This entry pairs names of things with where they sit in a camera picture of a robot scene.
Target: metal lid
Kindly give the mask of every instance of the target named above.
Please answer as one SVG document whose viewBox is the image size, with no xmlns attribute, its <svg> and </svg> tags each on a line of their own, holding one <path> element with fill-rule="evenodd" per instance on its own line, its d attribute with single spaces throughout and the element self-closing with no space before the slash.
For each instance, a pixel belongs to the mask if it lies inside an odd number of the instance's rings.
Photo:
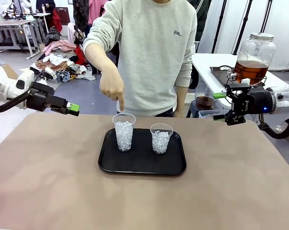
<svg viewBox="0 0 289 230">
<path fill-rule="evenodd" d="M 274 35 L 265 33 L 251 33 L 250 38 L 256 40 L 273 41 Z"/>
</svg>

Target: clothes pile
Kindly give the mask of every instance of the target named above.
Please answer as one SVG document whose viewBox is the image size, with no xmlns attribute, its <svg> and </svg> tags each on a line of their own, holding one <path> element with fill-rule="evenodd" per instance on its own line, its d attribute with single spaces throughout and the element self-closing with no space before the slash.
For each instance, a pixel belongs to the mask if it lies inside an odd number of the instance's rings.
<svg viewBox="0 0 289 230">
<path fill-rule="evenodd" d="M 54 28 L 50 28 L 47 35 L 46 47 L 43 55 L 32 67 L 40 71 L 46 67 L 56 72 L 57 81 L 66 82 L 73 78 L 95 80 L 90 69 L 87 69 L 87 62 L 83 51 L 74 44 L 65 40 Z"/>
</svg>

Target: floor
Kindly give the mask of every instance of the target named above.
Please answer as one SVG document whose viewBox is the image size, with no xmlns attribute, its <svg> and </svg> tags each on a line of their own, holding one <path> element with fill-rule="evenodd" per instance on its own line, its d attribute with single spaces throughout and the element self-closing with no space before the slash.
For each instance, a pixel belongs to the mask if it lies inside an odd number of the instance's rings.
<svg viewBox="0 0 289 230">
<path fill-rule="evenodd" d="M 25 58 L 28 56 L 26 52 L 5 51 L 0 54 L 0 60 L 8 63 L 11 67 L 20 74 L 19 69 L 28 68 L 38 57 L 30 60 Z M 289 72 L 273 72 L 276 76 L 289 83 Z M 116 113 L 116 103 L 102 95 L 99 90 L 100 76 L 96 76 L 97 80 L 72 80 L 66 83 L 61 83 L 56 89 L 56 95 L 66 98 L 68 101 L 79 104 L 81 114 L 102 114 L 114 115 Z M 204 92 L 206 90 L 205 83 L 201 80 L 196 91 Z M 5 137 L 33 110 L 20 110 L 18 108 L 11 109 L 6 113 L 0 114 L 0 143 Z M 269 115 L 266 116 L 266 121 L 272 126 L 280 125 L 288 118 L 289 114 Z M 273 145 L 279 150 L 281 155 L 289 164 L 289 141 L 275 140 L 268 137 Z"/>
</svg>

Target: short plastic cup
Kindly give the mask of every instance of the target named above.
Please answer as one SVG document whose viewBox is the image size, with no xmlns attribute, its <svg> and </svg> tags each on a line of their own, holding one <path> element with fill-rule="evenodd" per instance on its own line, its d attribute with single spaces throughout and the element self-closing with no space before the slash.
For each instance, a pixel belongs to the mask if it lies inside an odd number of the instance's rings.
<svg viewBox="0 0 289 230">
<path fill-rule="evenodd" d="M 112 122 L 115 125 L 118 149 L 122 152 L 130 150 L 136 117 L 132 114 L 120 113 L 112 118 Z"/>
<path fill-rule="evenodd" d="M 164 154 L 167 151 L 168 143 L 173 129 L 166 124 L 155 124 L 150 128 L 152 134 L 152 148 L 153 152 L 157 154 Z"/>
</svg>

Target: white curtain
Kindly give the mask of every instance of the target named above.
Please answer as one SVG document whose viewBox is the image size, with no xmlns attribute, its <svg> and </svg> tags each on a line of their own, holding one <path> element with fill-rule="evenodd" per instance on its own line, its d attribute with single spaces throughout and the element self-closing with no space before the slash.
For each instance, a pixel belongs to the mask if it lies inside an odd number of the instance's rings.
<svg viewBox="0 0 289 230">
<path fill-rule="evenodd" d="M 228 0 L 215 53 L 233 53 L 236 37 L 245 16 L 248 0 Z M 252 32 L 260 32 L 268 0 L 253 0 L 242 42 Z M 211 53 L 223 0 L 212 0 L 198 53 Z M 289 69 L 289 0 L 274 0 L 265 33 L 275 36 L 276 53 L 270 70 Z"/>
</svg>

